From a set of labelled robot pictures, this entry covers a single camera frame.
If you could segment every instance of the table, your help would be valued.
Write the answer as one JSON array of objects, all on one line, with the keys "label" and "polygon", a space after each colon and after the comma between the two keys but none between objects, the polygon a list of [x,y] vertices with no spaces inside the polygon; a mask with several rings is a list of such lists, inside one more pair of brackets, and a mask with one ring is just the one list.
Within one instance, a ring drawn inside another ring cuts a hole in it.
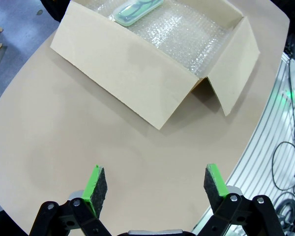
[{"label": "table", "polygon": [[49,48],[27,61],[0,98],[0,204],[29,233],[44,201],[62,204],[103,165],[101,220],[129,229],[191,230],[208,207],[207,163],[226,180],[273,87],[289,20],[269,0],[231,0],[248,15],[261,55],[225,117],[208,82],[158,131]]}]

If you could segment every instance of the screw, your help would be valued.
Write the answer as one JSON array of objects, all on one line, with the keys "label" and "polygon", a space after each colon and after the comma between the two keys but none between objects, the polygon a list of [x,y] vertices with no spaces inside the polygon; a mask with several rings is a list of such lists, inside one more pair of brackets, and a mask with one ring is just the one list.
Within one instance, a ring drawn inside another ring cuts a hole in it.
[{"label": "screw", "polygon": [[232,195],[232,196],[231,196],[231,200],[232,200],[232,202],[236,202],[236,201],[237,201],[237,197],[236,197],[236,195]]},{"label": "screw", "polygon": [[260,203],[260,204],[263,204],[265,203],[264,199],[263,198],[257,198],[257,202]]},{"label": "screw", "polygon": [[80,205],[80,203],[81,203],[80,200],[77,199],[77,200],[75,200],[75,201],[73,202],[73,206],[77,207],[77,206]]},{"label": "screw", "polygon": [[48,210],[51,210],[52,208],[54,208],[54,204],[53,203],[50,203],[48,206],[47,206],[47,208],[48,208]]}]

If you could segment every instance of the blue floor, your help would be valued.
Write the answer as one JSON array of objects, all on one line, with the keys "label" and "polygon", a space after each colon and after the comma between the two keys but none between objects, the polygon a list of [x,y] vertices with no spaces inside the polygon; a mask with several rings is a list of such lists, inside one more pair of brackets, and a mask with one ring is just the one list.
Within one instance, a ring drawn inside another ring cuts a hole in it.
[{"label": "blue floor", "polygon": [[7,50],[0,64],[0,97],[14,76],[59,23],[40,0],[0,0],[0,43]]}]

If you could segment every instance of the green strip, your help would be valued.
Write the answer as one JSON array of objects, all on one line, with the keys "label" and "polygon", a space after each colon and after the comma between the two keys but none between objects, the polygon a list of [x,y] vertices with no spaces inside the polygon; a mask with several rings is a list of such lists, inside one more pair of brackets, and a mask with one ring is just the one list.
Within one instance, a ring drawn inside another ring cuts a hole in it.
[{"label": "green strip", "polygon": [[218,195],[221,197],[226,197],[229,194],[227,186],[221,176],[220,171],[217,168],[216,164],[208,164],[207,166],[208,171],[211,173],[213,181],[218,191]]},{"label": "green strip", "polygon": [[92,194],[94,193],[95,191],[95,188],[96,188],[96,185],[97,185],[97,181],[98,181],[98,178],[99,178],[99,174],[100,172],[102,171],[102,167],[96,165],[93,172],[92,172],[92,175],[90,176],[89,180],[88,180],[88,184],[82,194],[82,199],[85,201],[85,203],[91,207],[93,213],[95,214],[96,216],[96,213],[95,213],[95,209],[94,209],[94,206],[90,200]]}]

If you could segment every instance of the open box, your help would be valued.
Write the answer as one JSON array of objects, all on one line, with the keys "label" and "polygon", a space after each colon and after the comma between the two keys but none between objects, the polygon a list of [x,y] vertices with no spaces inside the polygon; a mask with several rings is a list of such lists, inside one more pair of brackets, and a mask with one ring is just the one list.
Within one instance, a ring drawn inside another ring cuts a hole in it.
[{"label": "open box", "polygon": [[127,28],[74,1],[51,48],[157,129],[206,77],[228,115],[260,54],[249,21],[225,0],[179,2],[233,29],[203,78]]}]

